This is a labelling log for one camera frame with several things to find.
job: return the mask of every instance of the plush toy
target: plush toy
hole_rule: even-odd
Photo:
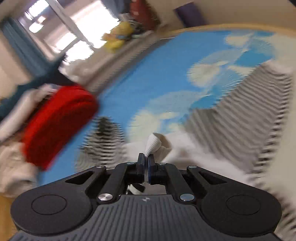
[[[102,40],[107,41],[104,47],[111,52],[115,52],[129,40],[134,32],[133,26],[129,22],[121,22],[113,28],[109,34],[104,34]]]

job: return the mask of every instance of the purple object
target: purple object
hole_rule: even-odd
[[[193,2],[175,9],[175,12],[186,28],[206,25],[206,22]]]

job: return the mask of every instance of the blue curtain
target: blue curtain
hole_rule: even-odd
[[[1,22],[0,28],[31,75],[33,77],[44,75],[50,67],[50,62],[20,23],[13,18],[6,18]]]

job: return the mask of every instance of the teal cloth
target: teal cloth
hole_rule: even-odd
[[[73,85],[74,82],[69,80],[58,70],[60,63],[63,60],[64,56],[53,62],[45,75],[36,77],[25,85],[18,85],[16,92],[10,98],[2,100],[0,105],[0,120],[4,119],[12,111],[23,93],[27,90],[37,89],[44,84],[56,84],[61,86]]]
[[[0,28],[29,73],[34,77],[42,76],[51,63],[18,20],[11,17],[5,18],[1,21]]]

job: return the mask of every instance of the window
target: window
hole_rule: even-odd
[[[49,59],[67,61],[88,58],[119,23],[99,0],[37,0],[18,20]]]

